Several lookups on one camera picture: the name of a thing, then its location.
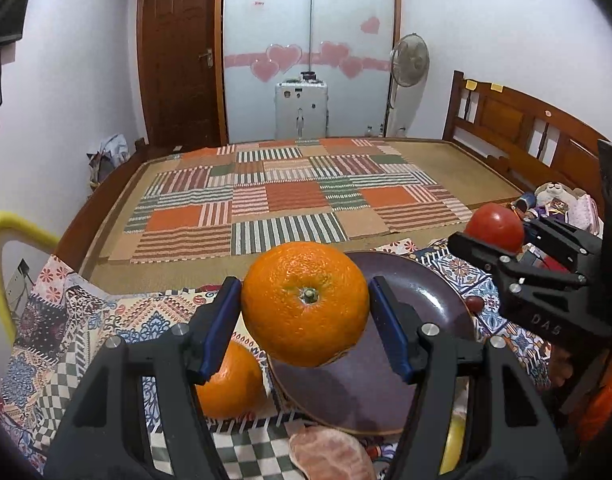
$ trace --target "tomato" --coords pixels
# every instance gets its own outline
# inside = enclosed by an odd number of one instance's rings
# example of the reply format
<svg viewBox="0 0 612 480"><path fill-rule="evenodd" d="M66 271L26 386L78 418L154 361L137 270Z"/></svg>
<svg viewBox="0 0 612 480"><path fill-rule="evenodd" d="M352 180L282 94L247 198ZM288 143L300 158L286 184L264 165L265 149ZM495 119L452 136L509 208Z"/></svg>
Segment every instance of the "tomato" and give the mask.
<svg viewBox="0 0 612 480"><path fill-rule="evenodd" d="M523 246L523 224L515 213L499 204L484 204L474 212L465 234L513 254Z"/></svg>

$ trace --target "yellow hose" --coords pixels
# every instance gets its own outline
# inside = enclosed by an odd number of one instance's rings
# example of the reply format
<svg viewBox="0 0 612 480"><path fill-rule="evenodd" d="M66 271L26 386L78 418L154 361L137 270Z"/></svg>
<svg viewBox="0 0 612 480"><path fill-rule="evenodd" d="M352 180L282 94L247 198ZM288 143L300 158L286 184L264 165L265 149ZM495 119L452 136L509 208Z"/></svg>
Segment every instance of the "yellow hose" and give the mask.
<svg viewBox="0 0 612 480"><path fill-rule="evenodd" d="M2 229L12 229L13 231L20 232L26 235L31 240L35 241L38 245L45 247L49 251L54 250L57 247L57 243L60 241L55 235L44 231L40 227L36 226L32 222L23 219L14 213L6 211L0 211L0 231ZM8 301L6 300L6 289L4 288L4 279L1 275L0 266L0 320L6 331L6 335L10 342L15 340L15 323L10 315L8 308Z"/></svg>

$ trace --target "brown door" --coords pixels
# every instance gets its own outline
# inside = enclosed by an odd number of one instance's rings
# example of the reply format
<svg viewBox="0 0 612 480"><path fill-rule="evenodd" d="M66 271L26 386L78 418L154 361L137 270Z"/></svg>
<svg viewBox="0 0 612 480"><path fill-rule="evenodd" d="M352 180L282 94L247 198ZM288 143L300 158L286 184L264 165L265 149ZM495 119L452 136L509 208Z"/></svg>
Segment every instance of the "brown door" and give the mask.
<svg viewBox="0 0 612 480"><path fill-rule="evenodd" d="M140 0L138 63L148 141L219 146L214 0Z"/></svg>

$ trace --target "metal screw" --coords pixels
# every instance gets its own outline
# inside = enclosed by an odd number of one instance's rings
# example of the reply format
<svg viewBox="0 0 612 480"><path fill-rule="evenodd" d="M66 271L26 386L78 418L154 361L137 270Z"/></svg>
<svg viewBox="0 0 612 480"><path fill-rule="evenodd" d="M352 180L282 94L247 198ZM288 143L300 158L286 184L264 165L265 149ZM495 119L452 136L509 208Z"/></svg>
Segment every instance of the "metal screw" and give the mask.
<svg viewBox="0 0 612 480"><path fill-rule="evenodd" d="M172 332L174 335L183 335L188 333L189 330L190 327L188 326L188 323L176 323L170 327L170 332Z"/></svg>
<svg viewBox="0 0 612 480"><path fill-rule="evenodd" d="M106 339L104 343L104 345L106 345L106 348L117 348L121 344L122 344L122 338L119 337L118 335L110 336L108 339Z"/></svg>
<svg viewBox="0 0 612 480"><path fill-rule="evenodd" d="M493 335L490 338L490 344L495 348L503 348L505 346L505 339L498 335Z"/></svg>
<svg viewBox="0 0 612 480"><path fill-rule="evenodd" d="M435 323L424 323L422 324L422 332L425 335L433 336L439 333L439 327Z"/></svg>

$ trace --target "pink heart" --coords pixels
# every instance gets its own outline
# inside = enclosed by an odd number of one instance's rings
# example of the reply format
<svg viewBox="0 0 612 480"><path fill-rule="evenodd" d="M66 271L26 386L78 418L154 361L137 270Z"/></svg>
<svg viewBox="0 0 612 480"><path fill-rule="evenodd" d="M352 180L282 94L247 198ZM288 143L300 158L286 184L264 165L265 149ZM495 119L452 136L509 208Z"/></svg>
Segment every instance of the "pink heart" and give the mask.
<svg viewBox="0 0 612 480"><path fill-rule="evenodd" d="M361 59L359 59L359 57L350 56L339 64L339 69L348 79L352 79L361 73L363 70L363 65L361 64Z"/></svg>
<svg viewBox="0 0 612 480"><path fill-rule="evenodd" d="M377 16L371 16L365 22L361 23L362 32L366 34L378 34L379 33L379 19Z"/></svg>
<svg viewBox="0 0 612 480"><path fill-rule="evenodd" d="M272 44L266 50L266 54L270 61L277 63L279 69L286 73L301 59L301 47L295 44L289 46Z"/></svg>
<svg viewBox="0 0 612 480"><path fill-rule="evenodd" d="M321 43L321 61L325 65L337 67L349 55L350 49L344 43L330 43L329 41Z"/></svg>
<svg viewBox="0 0 612 480"><path fill-rule="evenodd" d="M269 59L256 59L250 65L250 72L260 81L268 83L279 72L279 64Z"/></svg>

